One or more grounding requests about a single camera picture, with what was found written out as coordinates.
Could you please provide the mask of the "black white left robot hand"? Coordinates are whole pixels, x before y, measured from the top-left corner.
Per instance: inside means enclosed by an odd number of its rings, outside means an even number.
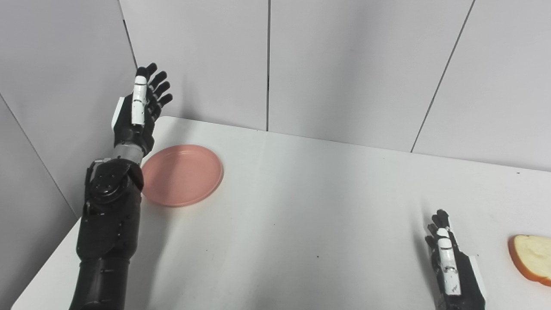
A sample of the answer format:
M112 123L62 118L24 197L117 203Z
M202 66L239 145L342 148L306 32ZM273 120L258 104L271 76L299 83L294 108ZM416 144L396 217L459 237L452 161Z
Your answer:
M132 93L119 99L112 118L114 147L137 147L142 157L152 150L155 122L173 100L169 89L167 73L158 71L155 62L136 70Z

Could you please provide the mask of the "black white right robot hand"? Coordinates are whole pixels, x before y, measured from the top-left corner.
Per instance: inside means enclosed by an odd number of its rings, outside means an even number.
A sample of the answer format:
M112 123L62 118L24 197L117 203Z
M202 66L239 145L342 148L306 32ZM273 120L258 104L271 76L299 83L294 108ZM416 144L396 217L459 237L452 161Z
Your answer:
M484 310L486 298L476 261L463 253L456 241L449 214L439 209L431 216L425 241L439 294L437 310Z

